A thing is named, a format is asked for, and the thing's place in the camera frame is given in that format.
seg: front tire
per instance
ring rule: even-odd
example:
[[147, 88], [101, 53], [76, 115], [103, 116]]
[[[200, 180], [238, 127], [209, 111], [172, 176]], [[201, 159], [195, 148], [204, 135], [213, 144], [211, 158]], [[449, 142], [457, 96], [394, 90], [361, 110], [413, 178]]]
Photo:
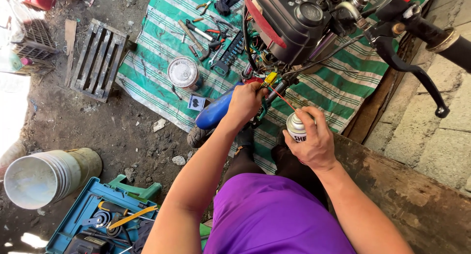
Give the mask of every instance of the front tire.
[[194, 125], [188, 132], [186, 137], [186, 142], [189, 146], [193, 148], [200, 148], [211, 136], [213, 130], [203, 130], [200, 129], [197, 125]]

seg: blue toolbox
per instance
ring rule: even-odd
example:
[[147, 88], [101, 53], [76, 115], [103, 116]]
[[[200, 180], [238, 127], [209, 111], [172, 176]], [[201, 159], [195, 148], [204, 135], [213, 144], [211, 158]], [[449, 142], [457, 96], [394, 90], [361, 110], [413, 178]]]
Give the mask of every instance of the blue toolbox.
[[[151, 211], [145, 213], [141, 215], [142, 218], [135, 218], [123, 224], [122, 228], [118, 227], [107, 230], [106, 226], [108, 226], [110, 221], [121, 220], [124, 217], [113, 213], [113, 211], [108, 212], [98, 208], [98, 204], [101, 202], [114, 203], [117, 206], [128, 209], [129, 213], [124, 213], [125, 216], [135, 214], [148, 207], [156, 206], [156, 203], [151, 201], [147, 201], [147, 204], [144, 204], [142, 201], [129, 196], [128, 191], [120, 187], [110, 188], [108, 184], [101, 184], [99, 178], [91, 178], [52, 235], [46, 246], [46, 252], [49, 254], [64, 254], [70, 243], [72, 243], [72, 247], [75, 244], [80, 245], [80, 242], [83, 242], [83, 240], [89, 240], [94, 247], [93, 253], [121, 253], [129, 247], [126, 246], [126, 242], [129, 239], [132, 242], [138, 239], [137, 228], [139, 223], [145, 221], [145, 219], [155, 220], [158, 212]], [[84, 236], [80, 233], [95, 233], [101, 236]], [[103, 234], [107, 237], [112, 237], [112, 239], [103, 238]], [[97, 248], [103, 245], [107, 246], [106, 250], [96, 251]]]

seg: concrete wall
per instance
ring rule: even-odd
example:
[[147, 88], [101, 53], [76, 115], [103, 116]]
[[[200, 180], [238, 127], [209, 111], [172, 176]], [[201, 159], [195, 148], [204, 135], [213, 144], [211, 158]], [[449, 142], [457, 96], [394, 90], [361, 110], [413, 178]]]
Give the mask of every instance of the concrete wall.
[[[437, 26], [471, 40], [471, 0], [435, 0], [433, 15]], [[471, 75], [425, 44], [412, 63], [427, 71], [451, 113], [435, 117], [427, 90], [407, 73], [365, 146], [471, 196]]]

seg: hammer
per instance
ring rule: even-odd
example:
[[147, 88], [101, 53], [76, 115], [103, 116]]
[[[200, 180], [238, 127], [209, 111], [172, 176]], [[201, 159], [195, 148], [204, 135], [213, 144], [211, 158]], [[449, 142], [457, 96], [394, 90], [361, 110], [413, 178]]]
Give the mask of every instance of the hammer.
[[201, 45], [201, 43], [195, 38], [195, 36], [191, 33], [190, 29], [187, 28], [187, 26], [185, 25], [185, 23], [183, 21], [178, 20], [178, 24], [180, 25], [180, 27], [183, 29], [183, 31], [185, 31], [185, 33], [188, 35], [188, 37], [196, 44], [196, 46], [198, 47], [198, 49], [201, 51], [202, 55], [200, 57], [198, 57], [198, 60], [200, 60], [200, 62], [204, 61], [206, 58], [209, 57], [209, 53], [210, 51], [209, 50], [205, 50], [203, 48], [203, 46]]

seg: dirt floor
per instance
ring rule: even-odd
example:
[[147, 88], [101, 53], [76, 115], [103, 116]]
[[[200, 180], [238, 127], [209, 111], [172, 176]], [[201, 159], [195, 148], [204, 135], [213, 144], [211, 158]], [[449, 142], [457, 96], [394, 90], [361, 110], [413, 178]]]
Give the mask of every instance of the dirt floor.
[[[62, 50], [65, 19], [76, 20], [77, 33], [88, 28], [92, 18], [107, 23], [131, 35], [135, 40], [140, 31], [140, 22], [145, 15], [149, 0], [134, 0], [126, 7], [126, 0], [57, 0], [53, 10], [47, 12], [47, 20], [57, 47]], [[77, 35], [78, 52], [81, 52], [85, 33]], [[162, 203], [181, 167], [171, 159], [176, 155], [188, 157], [190, 148], [186, 144], [186, 132], [167, 122], [164, 129], [152, 132], [152, 124], [161, 117], [125, 92], [109, 103], [99, 103], [63, 86], [67, 58], [65, 53], [56, 55], [53, 63], [57, 70], [44, 76], [33, 76], [29, 111], [21, 135], [28, 153], [37, 150], [74, 149], [90, 147], [103, 160], [102, 183], [107, 183], [126, 168], [137, 163], [135, 180], [137, 187], [147, 187], [152, 182], [163, 185], [162, 194], [156, 199]], [[48, 241], [57, 226], [74, 203], [79, 192], [40, 210], [25, 210], [11, 203], [0, 186], [0, 253], [20, 252], [40, 254], [44, 248], [33, 248], [21, 242], [24, 233], [38, 235]], [[212, 205], [202, 221], [212, 218]], [[5, 247], [6, 242], [13, 246]]]

